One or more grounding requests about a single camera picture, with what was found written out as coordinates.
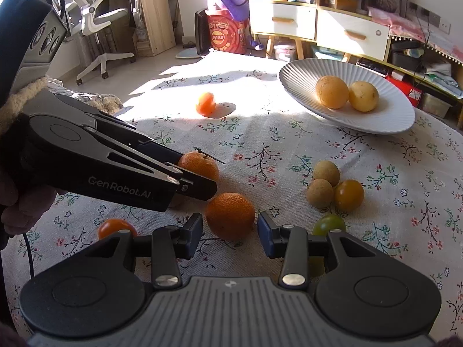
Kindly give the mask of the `left hand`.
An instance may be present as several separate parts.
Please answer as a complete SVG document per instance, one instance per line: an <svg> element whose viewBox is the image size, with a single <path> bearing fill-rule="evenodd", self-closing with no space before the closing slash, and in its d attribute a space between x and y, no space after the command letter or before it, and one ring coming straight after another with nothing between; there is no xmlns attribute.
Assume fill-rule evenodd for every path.
<svg viewBox="0 0 463 347"><path fill-rule="evenodd" d="M57 195L66 194L37 181L1 173L1 223L6 233L18 235L28 232L50 209Z"/></svg>

